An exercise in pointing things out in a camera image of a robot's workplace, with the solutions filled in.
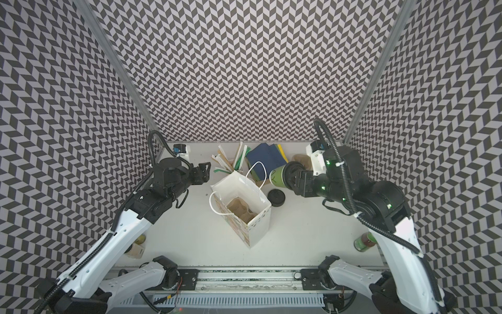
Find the pulp cup carrier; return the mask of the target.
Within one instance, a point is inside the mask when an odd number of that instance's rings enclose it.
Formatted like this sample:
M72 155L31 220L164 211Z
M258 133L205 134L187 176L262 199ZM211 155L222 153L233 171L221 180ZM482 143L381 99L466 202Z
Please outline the pulp cup carrier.
M250 210L249 205L242 198L237 197L230 201L227 208L245 224L254 219L257 214Z

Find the cartoon animal paper bag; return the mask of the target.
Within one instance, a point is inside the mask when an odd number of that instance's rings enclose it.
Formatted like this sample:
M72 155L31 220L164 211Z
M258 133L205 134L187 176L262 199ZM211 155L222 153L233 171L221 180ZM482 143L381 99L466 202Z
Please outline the cartoon animal paper bag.
M213 213L223 217L248 248L255 246L269 231L271 202L246 175L234 171L211 186L209 206Z

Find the green paper cup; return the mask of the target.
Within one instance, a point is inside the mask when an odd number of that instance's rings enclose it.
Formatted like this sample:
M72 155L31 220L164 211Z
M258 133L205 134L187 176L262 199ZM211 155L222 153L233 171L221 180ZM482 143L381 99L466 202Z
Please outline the green paper cup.
M284 178L283 178L283 172L284 172L285 167L286 167L286 164L271 171L270 176L269 176L269 181L274 187L279 187L279 188L286 187L286 185L284 183Z

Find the black cup lid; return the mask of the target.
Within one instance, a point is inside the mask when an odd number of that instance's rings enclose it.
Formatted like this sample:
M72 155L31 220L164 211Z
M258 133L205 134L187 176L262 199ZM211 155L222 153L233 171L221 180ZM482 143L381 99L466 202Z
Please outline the black cup lid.
M301 171L306 171L305 166L296 161L292 161L287 163L282 170L282 182L284 186L290 190L294 189L294 185L296 182L296 177L300 174Z

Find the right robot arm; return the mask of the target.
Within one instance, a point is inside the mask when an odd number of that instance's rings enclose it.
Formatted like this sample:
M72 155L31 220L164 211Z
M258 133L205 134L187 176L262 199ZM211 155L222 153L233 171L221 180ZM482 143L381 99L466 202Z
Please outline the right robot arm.
M328 289L344 286L371 299L380 313L449 313L456 297L438 284L420 248L404 192L389 181L368 178L356 150L338 146L320 119L318 139L307 146L312 170L294 167L286 186L304 198L321 197L344 208L328 210L354 217L376 239L388 271L374 272L329 256L319 266Z

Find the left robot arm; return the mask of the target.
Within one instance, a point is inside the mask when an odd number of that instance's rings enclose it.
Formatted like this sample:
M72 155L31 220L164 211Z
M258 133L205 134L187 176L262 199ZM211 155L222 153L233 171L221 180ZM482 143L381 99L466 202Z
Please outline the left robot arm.
M210 179L209 162L193 165L175 154L158 131L148 139L151 169L119 207L110 229L57 279L42 279L36 288L41 303L36 313L108 313L124 300L153 287L177 290L178 266L158 256L115 279L106 275L139 236L171 208L181 208L192 185Z

